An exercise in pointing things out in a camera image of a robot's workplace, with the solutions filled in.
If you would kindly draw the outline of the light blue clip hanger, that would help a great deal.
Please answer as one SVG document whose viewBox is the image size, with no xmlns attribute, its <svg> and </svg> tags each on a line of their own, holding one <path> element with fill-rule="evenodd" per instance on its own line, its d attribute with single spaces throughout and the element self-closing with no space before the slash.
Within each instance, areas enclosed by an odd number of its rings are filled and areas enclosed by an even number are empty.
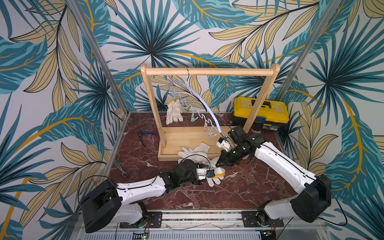
<svg viewBox="0 0 384 240">
<path fill-rule="evenodd" d="M 209 137 L 223 134 L 222 127 L 212 109 L 189 84 L 183 81 L 171 80 L 168 83 L 168 92 L 171 93 L 171 100 L 180 100 L 182 113 L 190 112 L 192 114 L 193 111 L 198 113 L 198 119 L 204 121 L 204 131 L 208 133 Z"/>
</svg>

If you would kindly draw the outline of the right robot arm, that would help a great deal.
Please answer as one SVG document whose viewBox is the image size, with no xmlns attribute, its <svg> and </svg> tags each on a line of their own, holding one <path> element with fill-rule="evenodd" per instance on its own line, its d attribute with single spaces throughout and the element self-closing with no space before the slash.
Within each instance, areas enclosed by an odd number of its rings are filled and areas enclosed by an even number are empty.
<svg viewBox="0 0 384 240">
<path fill-rule="evenodd" d="M 268 227 L 275 220 L 295 217 L 312 223 L 331 205 L 331 181 L 327 176 L 318 176 L 301 167 L 261 134 L 250 136 L 237 126 L 228 135 L 235 146 L 226 138 L 219 138 L 217 146 L 221 148 L 221 155 L 216 167 L 232 167 L 246 156 L 254 156 L 283 177 L 296 192 L 290 198 L 263 204 L 257 210 L 257 225 Z"/>
</svg>

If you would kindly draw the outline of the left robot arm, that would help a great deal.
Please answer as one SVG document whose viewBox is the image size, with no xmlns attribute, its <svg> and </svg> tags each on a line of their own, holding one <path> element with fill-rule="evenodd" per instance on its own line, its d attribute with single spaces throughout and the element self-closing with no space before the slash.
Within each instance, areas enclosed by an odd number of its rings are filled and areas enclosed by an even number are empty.
<svg viewBox="0 0 384 240">
<path fill-rule="evenodd" d="M 85 231 L 94 233 L 112 222 L 135 225 L 148 216 L 141 200 L 173 193 L 187 184 L 201 185 L 214 175 L 210 165 L 185 159 L 149 180 L 117 184 L 107 179 L 80 200 Z"/>
</svg>

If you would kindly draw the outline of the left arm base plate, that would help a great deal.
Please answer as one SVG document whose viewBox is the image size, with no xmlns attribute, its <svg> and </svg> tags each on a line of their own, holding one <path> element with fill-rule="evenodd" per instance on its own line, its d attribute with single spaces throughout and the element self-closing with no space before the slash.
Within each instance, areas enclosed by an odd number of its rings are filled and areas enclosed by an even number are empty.
<svg viewBox="0 0 384 240">
<path fill-rule="evenodd" d="M 163 213 L 162 212 L 148 212 L 137 223 L 120 223 L 121 229 L 159 229 L 162 226 Z"/>
</svg>

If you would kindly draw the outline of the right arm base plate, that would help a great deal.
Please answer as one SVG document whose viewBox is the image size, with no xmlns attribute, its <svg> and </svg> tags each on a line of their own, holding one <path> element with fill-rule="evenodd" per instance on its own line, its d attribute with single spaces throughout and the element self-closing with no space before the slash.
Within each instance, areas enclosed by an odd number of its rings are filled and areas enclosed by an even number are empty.
<svg viewBox="0 0 384 240">
<path fill-rule="evenodd" d="M 241 215 L 245 228 L 274 228 L 285 226 L 282 219 L 272 220 L 263 211 L 243 211 Z"/>
</svg>

